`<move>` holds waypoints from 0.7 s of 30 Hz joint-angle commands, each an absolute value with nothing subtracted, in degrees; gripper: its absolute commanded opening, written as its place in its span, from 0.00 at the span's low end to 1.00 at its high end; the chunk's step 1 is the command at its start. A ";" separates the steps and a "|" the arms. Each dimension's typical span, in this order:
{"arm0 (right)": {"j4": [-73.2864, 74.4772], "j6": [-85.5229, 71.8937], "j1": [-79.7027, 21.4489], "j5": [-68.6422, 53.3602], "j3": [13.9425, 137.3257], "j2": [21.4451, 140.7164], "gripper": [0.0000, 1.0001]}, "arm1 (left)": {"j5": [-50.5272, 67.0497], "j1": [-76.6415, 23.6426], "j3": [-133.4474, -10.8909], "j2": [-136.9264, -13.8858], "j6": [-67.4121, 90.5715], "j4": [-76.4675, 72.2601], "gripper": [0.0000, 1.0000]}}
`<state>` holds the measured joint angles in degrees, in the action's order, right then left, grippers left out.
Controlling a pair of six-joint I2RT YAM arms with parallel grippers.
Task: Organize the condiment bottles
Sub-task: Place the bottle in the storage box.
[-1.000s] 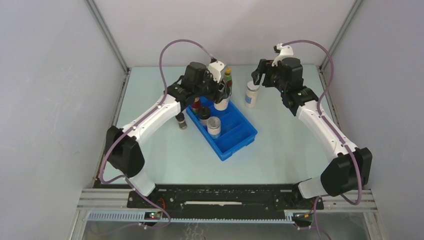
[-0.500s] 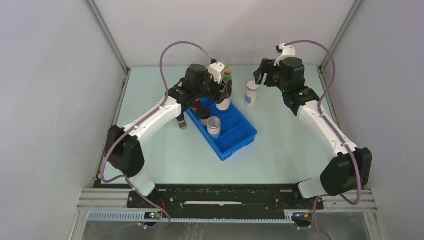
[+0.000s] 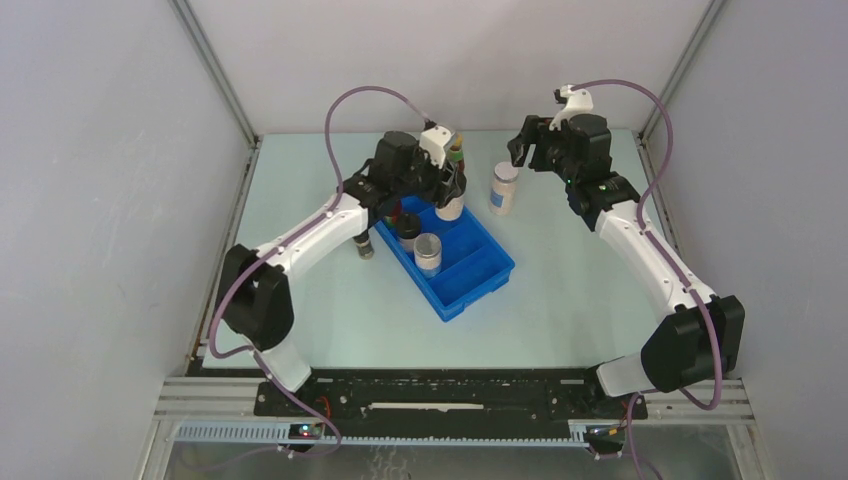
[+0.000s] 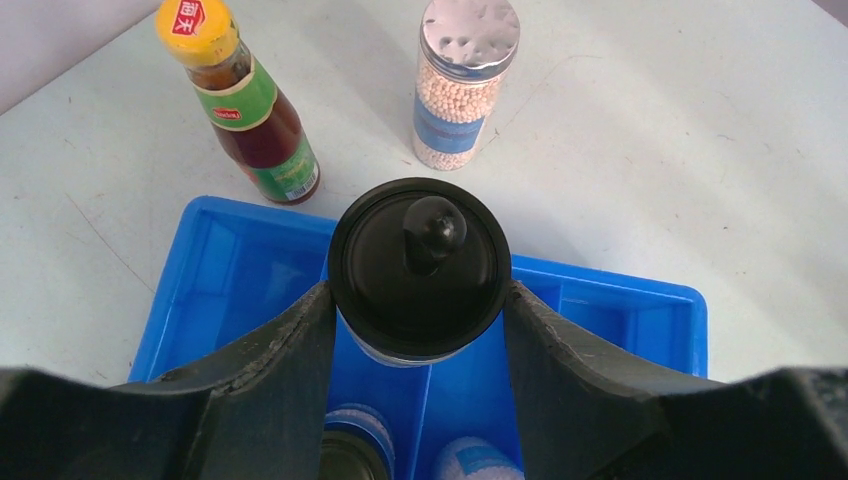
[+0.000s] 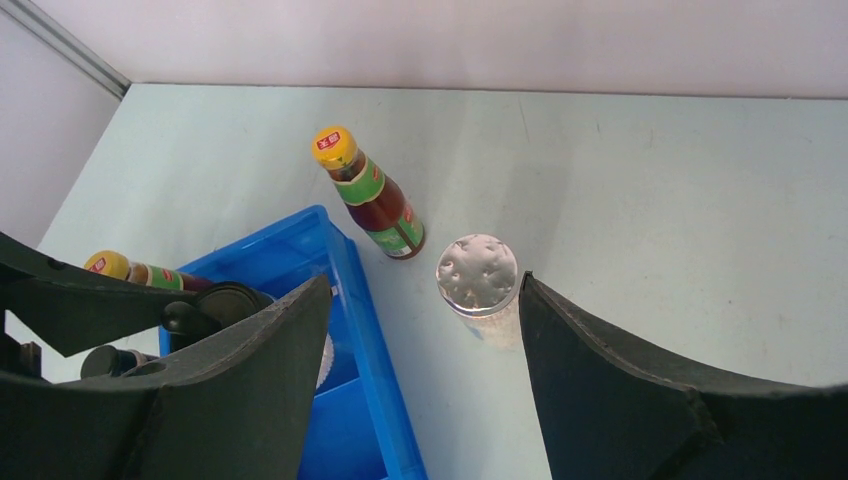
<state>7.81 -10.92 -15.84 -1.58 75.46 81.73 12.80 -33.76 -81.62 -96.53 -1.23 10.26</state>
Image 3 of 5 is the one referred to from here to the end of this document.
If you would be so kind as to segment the black-lid spout jar front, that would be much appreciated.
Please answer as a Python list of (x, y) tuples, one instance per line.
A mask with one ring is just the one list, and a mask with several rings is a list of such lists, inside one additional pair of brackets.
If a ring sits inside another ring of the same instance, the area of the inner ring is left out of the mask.
[(397, 241), (406, 253), (414, 251), (414, 244), (421, 234), (422, 224), (416, 213), (401, 213), (395, 221)]

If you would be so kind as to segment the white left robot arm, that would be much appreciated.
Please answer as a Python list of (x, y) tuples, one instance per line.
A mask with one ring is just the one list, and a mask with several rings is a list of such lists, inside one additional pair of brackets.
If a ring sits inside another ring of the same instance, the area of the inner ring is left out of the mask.
[(304, 416), (316, 403), (306, 382), (312, 369), (290, 337), (292, 283), (343, 243), (366, 235), (401, 199), (417, 196), (442, 208), (462, 196), (465, 177), (449, 159), (456, 138), (441, 125), (418, 137), (387, 132), (318, 211), (259, 247), (237, 244), (226, 253), (210, 338), (220, 325), (242, 337), (244, 351), (277, 382), (277, 402), (290, 415)]

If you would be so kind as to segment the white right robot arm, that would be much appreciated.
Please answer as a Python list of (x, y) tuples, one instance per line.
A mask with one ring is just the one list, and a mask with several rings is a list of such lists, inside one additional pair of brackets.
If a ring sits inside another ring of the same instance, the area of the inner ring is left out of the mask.
[(589, 371), (581, 392), (585, 411), (606, 418), (622, 396), (673, 392), (735, 369), (745, 310), (733, 296), (718, 296), (689, 269), (654, 228), (631, 183), (612, 169), (612, 134), (605, 118), (577, 114), (568, 120), (529, 115), (508, 142), (511, 163), (556, 174), (571, 210), (623, 260), (640, 281), (658, 325), (635, 354)]

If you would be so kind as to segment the black-lid spout jar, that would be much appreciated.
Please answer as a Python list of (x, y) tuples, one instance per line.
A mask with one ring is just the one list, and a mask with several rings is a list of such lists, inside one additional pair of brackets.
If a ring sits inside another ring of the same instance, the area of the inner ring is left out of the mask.
[(464, 209), (467, 180), (464, 177), (440, 183), (433, 196), (436, 216), (443, 221), (456, 221)]
[(395, 221), (397, 241), (406, 253), (414, 251), (414, 244), (421, 234), (422, 224), (416, 213), (401, 213)]

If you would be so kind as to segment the short yellow-cap sauce bottle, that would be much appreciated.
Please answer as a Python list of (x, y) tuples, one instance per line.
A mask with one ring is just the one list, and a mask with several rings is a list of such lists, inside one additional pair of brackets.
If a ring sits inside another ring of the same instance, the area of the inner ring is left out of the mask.
[(384, 218), (384, 222), (389, 229), (394, 229), (399, 217), (403, 214), (403, 206), (401, 202), (395, 204), (390, 213)]

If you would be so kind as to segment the tall green-label sauce bottle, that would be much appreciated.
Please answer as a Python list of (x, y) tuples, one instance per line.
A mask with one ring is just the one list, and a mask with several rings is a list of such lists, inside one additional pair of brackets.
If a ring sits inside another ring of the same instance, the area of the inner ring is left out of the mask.
[(450, 168), (450, 183), (457, 196), (461, 196), (466, 191), (467, 179), (464, 173), (465, 158), (463, 151), (463, 136), (457, 134), (454, 142), (448, 150), (448, 160)]

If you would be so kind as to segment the peppercorn jar silver lid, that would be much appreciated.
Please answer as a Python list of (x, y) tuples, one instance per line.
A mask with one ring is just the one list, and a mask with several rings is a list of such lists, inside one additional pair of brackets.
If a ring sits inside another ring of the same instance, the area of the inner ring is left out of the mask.
[(440, 273), (442, 242), (436, 234), (420, 234), (414, 241), (413, 254), (416, 267), (425, 278), (433, 278)]

